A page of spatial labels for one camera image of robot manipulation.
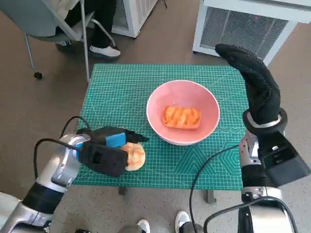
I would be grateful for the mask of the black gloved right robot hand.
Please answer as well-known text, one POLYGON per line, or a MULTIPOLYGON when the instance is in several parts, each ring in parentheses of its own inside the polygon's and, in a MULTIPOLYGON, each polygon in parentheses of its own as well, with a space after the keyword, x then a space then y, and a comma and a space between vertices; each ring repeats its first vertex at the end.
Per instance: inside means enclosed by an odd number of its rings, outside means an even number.
POLYGON ((244 78, 253 121, 258 125, 276 121, 280 109, 280 90, 265 63, 239 46, 217 44, 215 51, 244 78))

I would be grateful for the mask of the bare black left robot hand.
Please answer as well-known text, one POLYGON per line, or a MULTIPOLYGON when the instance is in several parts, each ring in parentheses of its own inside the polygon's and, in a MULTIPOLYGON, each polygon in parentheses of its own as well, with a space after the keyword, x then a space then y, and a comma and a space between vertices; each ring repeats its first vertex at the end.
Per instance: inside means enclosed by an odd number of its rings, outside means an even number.
POLYGON ((90 142, 111 148, 120 148, 126 143, 137 144, 149 141, 149 138, 135 131, 112 126, 105 126, 96 130, 81 128, 77 131, 77 134, 86 134, 90 136, 90 142))

